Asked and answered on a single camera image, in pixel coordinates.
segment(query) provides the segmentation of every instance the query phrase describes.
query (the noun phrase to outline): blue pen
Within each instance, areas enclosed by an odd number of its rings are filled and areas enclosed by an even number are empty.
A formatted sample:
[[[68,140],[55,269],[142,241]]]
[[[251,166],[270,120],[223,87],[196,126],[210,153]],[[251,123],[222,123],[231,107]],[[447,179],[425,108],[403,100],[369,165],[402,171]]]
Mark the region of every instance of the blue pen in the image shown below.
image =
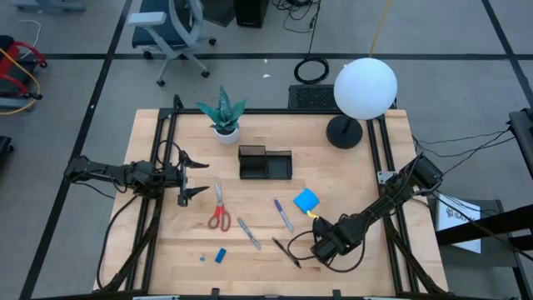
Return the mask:
[[[285,221],[286,226],[289,228],[289,230],[290,230],[291,233],[292,233],[292,231],[293,231],[294,229],[292,228],[291,221],[289,221],[289,218],[286,217],[286,214],[285,214],[285,212],[283,211],[283,208],[281,208],[281,205],[280,205],[279,201],[277,201],[276,199],[274,199],[274,204],[276,204],[277,210],[280,212],[281,217],[283,218],[283,221]]]

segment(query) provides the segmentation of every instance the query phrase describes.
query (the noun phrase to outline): blue eraser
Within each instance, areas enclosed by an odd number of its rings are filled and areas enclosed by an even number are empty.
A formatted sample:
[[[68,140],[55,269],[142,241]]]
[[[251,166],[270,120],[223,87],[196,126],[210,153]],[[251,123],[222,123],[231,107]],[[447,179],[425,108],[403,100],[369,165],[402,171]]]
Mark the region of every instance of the blue eraser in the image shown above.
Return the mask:
[[[308,211],[312,211],[313,208],[320,203],[320,200],[312,190],[306,188],[294,199],[294,203],[303,211],[303,213],[307,213]]]
[[[224,258],[224,255],[226,255],[226,249],[220,248],[220,251],[217,254],[217,258],[215,258],[215,262],[221,263],[222,259]]]

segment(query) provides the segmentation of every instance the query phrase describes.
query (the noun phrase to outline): chair wheel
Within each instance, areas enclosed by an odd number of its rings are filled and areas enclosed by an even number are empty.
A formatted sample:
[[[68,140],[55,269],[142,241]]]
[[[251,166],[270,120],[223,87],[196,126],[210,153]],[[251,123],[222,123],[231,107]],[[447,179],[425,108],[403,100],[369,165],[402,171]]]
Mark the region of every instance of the chair wheel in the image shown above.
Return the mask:
[[[144,59],[148,59],[148,60],[153,59],[153,55],[150,51],[143,52],[142,56],[144,57]]]

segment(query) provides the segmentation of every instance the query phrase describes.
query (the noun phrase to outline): black container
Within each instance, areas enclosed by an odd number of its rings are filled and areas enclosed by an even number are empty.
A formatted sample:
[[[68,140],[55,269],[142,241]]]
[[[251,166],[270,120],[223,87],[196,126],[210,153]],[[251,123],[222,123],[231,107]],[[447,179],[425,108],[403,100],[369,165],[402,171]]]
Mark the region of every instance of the black container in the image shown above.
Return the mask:
[[[239,146],[241,179],[291,179],[291,151],[267,151],[265,146]]]

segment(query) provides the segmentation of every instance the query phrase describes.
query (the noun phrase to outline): succulent plant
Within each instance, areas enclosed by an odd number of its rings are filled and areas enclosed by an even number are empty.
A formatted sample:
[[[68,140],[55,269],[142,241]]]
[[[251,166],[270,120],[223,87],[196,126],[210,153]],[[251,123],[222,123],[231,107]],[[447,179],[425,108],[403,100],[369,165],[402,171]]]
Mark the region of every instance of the succulent plant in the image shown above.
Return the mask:
[[[232,107],[230,98],[227,96],[226,91],[224,91],[224,87],[220,87],[218,108],[209,107],[202,102],[197,102],[197,106],[202,113],[205,113],[213,121],[211,128],[215,128],[222,135],[228,135],[239,128],[237,120],[244,113],[245,103],[246,100],[243,100]]]

